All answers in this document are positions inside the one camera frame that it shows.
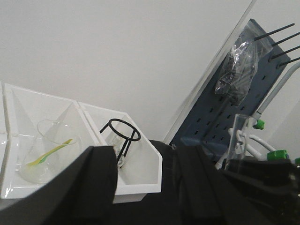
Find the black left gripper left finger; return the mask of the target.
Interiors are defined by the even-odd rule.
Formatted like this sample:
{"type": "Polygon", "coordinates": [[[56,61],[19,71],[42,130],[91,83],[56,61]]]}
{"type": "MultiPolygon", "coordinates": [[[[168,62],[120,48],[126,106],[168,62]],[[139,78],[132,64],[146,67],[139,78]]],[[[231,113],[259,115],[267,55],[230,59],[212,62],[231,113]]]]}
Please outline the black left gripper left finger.
{"type": "Polygon", "coordinates": [[[33,194],[0,211],[2,225],[103,225],[117,186],[113,147],[90,146],[33,194]]]}

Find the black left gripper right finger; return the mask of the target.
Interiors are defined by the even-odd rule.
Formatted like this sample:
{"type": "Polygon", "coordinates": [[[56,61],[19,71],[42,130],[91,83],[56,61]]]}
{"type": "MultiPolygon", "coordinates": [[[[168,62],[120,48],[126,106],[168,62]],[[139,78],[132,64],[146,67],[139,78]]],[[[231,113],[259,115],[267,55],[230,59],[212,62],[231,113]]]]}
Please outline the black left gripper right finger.
{"type": "Polygon", "coordinates": [[[200,146],[182,147],[180,209],[186,225],[297,225],[300,169],[249,158],[216,169],[200,146]]]}

